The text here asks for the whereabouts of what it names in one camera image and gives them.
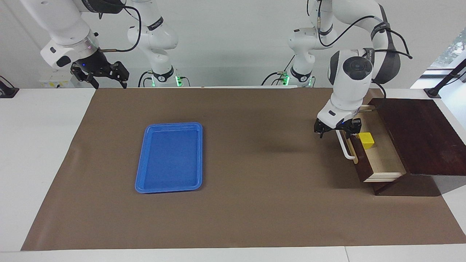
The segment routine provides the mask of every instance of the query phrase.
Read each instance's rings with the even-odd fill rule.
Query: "yellow cube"
[[[369,149],[371,148],[375,142],[374,138],[372,137],[371,133],[359,133],[356,135],[357,138],[361,140],[361,143],[363,144],[364,149]]]

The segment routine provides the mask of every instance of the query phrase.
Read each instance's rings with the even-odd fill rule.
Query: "black mount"
[[[319,134],[320,138],[323,138],[323,135],[326,132],[330,132],[332,130],[343,130],[346,132],[346,138],[348,139],[351,135],[359,134],[361,132],[362,125],[360,118],[354,118],[337,125],[336,128],[331,128],[317,119],[314,124],[314,133]]]
[[[425,93],[427,94],[428,97],[430,98],[441,98],[439,95],[440,90],[448,84],[456,75],[458,75],[459,72],[461,72],[464,68],[466,68],[466,59],[464,59],[455,69],[453,69],[450,74],[445,76],[445,78],[440,81],[438,85],[436,85],[434,88],[430,89],[424,89]]]

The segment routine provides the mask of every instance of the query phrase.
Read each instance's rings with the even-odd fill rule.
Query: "blue tray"
[[[136,176],[136,191],[191,191],[202,184],[202,126],[153,124],[146,128]]]

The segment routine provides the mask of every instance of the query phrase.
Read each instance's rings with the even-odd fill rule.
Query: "robotic arm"
[[[172,66],[165,50],[176,48],[178,36],[164,23],[155,0],[132,0],[133,6],[141,13],[143,23],[141,40],[138,48],[148,57],[152,67],[152,81],[157,87],[176,86],[178,84],[176,69]],[[135,44],[138,29],[128,30],[128,39]]]
[[[99,48],[96,36],[80,12],[117,14],[120,0],[21,0],[26,10],[52,38],[42,49],[44,60],[54,69],[71,65],[71,73],[98,89],[94,77],[107,77],[126,88],[129,72],[121,64],[110,64]]]
[[[384,8],[374,0],[315,0],[310,15],[314,28],[295,30],[289,40],[296,60],[289,69],[291,84],[306,86],[315,58],[313,49],[331,48],[340,38],[333,29],[333,17],[365,29],[373,48],[341,50],[330,59],[329,81],[334,92],[317,115],[314,131],[322,135],[331,130],[345,130],[347,135],[361,130],[360,119],[353,119],[363,103],[371,82],[383,84],[400,70],[399,53],[393,44],[392,30]]]

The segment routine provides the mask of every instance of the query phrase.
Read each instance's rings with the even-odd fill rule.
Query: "brown paper mat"
[[[376,197],[336,135],[313,133],[330,94],[98,90],[22,250],[466,243],[442,197]],[[193,121],[202,187],[138,194],[146,126]]]

